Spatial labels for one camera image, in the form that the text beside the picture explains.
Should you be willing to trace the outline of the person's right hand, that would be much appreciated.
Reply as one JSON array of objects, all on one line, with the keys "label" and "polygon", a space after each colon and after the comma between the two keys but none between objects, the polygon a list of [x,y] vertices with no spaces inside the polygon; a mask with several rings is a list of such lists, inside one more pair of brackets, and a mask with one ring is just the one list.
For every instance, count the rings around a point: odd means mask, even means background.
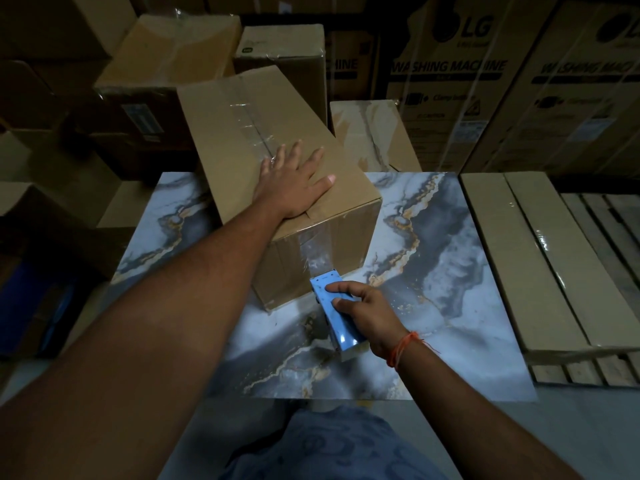
[{"label": "person's right hand", "polygon": [[380,290],[354,281],[334,282],[326,290],[359,298],[359,311],[349,316],[377,357],[389,360],[397,345],[410,334]]}]

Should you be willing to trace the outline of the blue tape dispenser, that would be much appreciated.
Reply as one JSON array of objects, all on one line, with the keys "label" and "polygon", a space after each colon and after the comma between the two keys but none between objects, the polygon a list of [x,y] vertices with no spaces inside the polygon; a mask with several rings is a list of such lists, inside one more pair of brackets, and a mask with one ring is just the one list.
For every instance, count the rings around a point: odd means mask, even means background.
[{"label": "blue tape dispenser", "polygon": [[323,274],[311,277],[310,285],[316,297],[316,302],[321,306],[325,321],[328,325],[329,336],[333,347],[341,361],[345,362],[369,349],[369,342],[357,329],[353,319],[348,314],[343,314],[335,309],[333,300],[336,298],[348,301],[359,301],[348,293],[329,292],[328,284],[341,282],[342,277],[336,269],[331,269]]}]

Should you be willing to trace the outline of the taped brown cardboard box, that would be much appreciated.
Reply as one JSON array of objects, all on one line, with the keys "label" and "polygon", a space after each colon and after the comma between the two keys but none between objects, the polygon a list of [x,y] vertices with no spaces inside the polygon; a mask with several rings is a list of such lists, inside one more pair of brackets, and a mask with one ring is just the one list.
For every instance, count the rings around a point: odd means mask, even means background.
[{"label": "taped brown cardboard box", "polygon": [[247,208],[266,157],[301,139],[324,148],[313,181],[336,183],[311,208],[285,220],[269,243],[252,288],[267,310],[311,292],[310,279],[335,269],[361,268],[382,197],[343,146],[276,67],[184,86],[177,90],[222,223]]}]

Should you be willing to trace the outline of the person's left forearm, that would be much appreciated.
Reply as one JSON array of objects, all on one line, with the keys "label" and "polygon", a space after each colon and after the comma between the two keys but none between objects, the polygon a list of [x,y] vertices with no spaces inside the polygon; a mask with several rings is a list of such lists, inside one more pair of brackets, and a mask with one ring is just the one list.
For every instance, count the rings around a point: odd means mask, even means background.
[{"label": "person's left forearm", "polygon": [[302,213],[301,201],[257,200],[114,301],[0,407],[0,480],[155,480],[268,243]]}]

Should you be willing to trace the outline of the person's right forearm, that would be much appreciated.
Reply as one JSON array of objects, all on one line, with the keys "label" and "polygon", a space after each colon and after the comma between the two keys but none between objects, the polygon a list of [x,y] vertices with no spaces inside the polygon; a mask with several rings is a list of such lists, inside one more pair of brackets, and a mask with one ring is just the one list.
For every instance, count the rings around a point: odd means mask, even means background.
[{"label": "person's right forearm", "polygon": [[567,462],[463,380],[415,332],[388,366],[465,480],[581,480]]}]

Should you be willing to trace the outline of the marble patterned slab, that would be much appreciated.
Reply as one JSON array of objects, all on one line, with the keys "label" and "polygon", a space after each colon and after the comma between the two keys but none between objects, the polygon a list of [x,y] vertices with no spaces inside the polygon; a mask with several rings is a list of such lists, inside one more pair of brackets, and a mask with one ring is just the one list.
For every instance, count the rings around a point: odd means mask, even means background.
[{"label": "marble patterned slab", "polygon": [[335,101],[330,113],[347,158],[364,172],[422,171],[393,100]]}]

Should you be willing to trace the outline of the dark printed cardboard box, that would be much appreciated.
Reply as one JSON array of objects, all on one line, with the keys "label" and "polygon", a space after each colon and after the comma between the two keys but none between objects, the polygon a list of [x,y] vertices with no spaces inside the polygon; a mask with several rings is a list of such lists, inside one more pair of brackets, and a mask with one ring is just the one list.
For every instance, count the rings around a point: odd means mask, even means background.
[{"label": "dark printed cardboard box", "polygon": [[379,35],[369,31],[326,33],[326,85],[329,102],[372,99],[379,45]]}]

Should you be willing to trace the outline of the small tan cardboard box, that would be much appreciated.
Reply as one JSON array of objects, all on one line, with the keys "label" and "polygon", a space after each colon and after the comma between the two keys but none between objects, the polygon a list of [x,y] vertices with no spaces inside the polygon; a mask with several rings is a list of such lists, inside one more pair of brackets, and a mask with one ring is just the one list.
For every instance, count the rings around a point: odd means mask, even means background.
[{"label": "small tan cardboard box", "polygon": [[150,201],[154,187],[144,182],[126,180],[121,182],[105,213],[100,218],[97,230],[135,230]]}]

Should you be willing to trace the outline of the blue patterned garment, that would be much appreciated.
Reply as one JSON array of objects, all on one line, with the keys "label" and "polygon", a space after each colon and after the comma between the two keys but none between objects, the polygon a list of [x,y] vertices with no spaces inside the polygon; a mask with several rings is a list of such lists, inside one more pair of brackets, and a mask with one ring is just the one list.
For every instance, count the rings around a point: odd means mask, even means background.
[{"label": "blue patterned garment", "polygon": [[355,406],[298,409],[234,451],[219,480],[447,480],[387,421]]}]

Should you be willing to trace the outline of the large wrapped cardboard box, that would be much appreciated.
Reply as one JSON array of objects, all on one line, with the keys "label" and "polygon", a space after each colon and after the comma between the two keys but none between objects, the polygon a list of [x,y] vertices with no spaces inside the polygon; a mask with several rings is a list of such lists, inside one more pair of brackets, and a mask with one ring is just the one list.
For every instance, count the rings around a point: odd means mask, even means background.
[{"label": "large wrapped cardboard box", "polygon": [[235,74],[237,15],[141,15],[93,88],[117,124],[90,134],[124,180],[192,171],[197,155],[178,88]]}]

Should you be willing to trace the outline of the tall washing machine carton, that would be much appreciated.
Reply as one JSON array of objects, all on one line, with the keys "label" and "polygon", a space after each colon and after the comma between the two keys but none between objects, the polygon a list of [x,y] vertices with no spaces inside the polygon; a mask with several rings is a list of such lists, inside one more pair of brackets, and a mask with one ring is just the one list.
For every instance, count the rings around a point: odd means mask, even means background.
[{"label": "tall washing machine carton", "polygon": [[425,171],[459,173],[558,0],[429,0],[408,18],[387,98]]},{"label": "tall washing machine carton", "polygon": [[640,0],[562,0],[463,173],[560,175],[640,97]]}]

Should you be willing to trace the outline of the long flat cardboard box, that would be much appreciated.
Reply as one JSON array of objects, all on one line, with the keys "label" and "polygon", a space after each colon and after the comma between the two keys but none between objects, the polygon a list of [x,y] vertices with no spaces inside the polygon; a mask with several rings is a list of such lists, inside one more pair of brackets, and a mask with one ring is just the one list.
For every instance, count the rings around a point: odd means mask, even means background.
[{"label": "long flat cardboard box", "polygon": [[471,173],[460,180],[528,364],[594,357],[505,177]]},{"label": "long flat cardboard box", "polygon": [[640,321],[546,174],[504,176],[588,344],[598,353],[640,352]]}]

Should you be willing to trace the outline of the open brown cardboard box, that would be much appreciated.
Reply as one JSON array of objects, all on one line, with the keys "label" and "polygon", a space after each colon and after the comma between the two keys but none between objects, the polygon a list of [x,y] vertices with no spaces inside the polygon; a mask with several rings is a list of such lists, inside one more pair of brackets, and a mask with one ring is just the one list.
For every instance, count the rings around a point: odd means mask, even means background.
[{"label": "open brown cardboard box", "polygon": [[86,224],[33,184],[0,183],[0,219],[9,218],[30,237],[55,245],[110,279],[135,230],[97,230],[102,215],[96,224]]}]

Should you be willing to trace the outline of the blue plastic crate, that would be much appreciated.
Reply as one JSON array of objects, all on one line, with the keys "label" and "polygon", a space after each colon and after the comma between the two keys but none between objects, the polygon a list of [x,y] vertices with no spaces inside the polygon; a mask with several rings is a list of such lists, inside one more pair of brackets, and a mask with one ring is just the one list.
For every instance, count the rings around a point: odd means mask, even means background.
[{"label": "blue plastic crate", "polygon": [[0,359],[44,353],[52,328],[73,297],[75,277],[20,261],[0,281]]}]

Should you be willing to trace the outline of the wooden pallet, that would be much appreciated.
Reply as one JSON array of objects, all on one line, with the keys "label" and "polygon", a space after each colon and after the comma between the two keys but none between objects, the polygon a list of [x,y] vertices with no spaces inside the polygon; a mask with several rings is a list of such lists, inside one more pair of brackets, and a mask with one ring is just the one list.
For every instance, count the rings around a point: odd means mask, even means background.
[{"label": "wooden pallet", "polygon": [[[561,193],[622,297],[640,321],[640,198]],[[640,389],[640,351],[564,365],[534,365],[537,385]]]}]

